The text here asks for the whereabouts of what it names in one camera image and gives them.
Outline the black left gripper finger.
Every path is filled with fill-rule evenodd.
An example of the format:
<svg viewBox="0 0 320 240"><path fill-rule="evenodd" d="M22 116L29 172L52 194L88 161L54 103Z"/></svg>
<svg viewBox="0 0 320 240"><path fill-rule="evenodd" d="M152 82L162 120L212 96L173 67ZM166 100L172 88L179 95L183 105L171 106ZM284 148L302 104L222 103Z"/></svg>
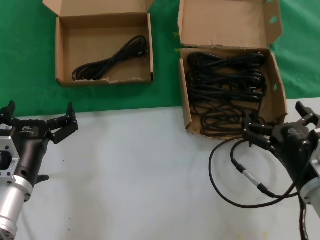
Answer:
<svg viewBox="0 0 320 240"><path fill-rule="evenodd" d="M46 123L49 128L48 138L55 145L65 140L79 129L72 102L68 103L64 116L50 119Z"/></svg>
<svg viewBox="0 0 320 240"><path fill-rule="evenodd" d="M6 107L0 109L0 124L11 125L16 104L13 100Z"/></svg>

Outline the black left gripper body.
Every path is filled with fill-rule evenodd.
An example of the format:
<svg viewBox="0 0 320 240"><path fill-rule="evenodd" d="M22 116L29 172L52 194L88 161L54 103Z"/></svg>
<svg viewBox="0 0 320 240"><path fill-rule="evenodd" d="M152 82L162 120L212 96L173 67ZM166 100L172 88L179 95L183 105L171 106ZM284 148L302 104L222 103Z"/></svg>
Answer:
<svg viewBox="0 0 320 240"><path fill-rule="evenodd" d="M34 119L13 118L11 125L18 136L19 161L14 174L34 186L47 152L50 128L46 121Z"/></svg>

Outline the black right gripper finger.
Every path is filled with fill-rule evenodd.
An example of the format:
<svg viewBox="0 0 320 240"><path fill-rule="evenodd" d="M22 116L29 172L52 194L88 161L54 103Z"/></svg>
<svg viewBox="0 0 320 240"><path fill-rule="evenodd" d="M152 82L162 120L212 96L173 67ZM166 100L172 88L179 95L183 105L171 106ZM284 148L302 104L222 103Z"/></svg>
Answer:
<svg viewBox="0 0 320 240"><path fill-rule="evenodd" d="M295 105L296 111L301 116L301 119L296 122L296 129L299 131L307 131L307 125L313 124L315 129L320 128L320 116L314 111L304 106L300 101L298 101Z"/></svg>
<svg viewBox="0 0 320 240"><path fill-rule="evenodd" d="M242 116L242 128L244 140L267 151L271 148L272 143L266 136L272 135L273 126L253 123L249 113L245 111Z"/></svg>

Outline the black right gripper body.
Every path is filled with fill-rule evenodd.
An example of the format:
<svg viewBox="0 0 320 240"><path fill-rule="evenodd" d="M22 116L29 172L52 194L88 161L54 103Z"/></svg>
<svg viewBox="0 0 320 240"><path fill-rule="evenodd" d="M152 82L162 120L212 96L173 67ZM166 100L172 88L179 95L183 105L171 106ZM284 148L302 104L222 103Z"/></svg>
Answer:
<svg viewBox="0 0 320 240"><path fill-rule="evenodd" d="M297 122L277 125L272 131L272 146L292 181L297 181L298 191L318 176L310 164L310 158L319 140L318 129L310 131Z"/></svg>

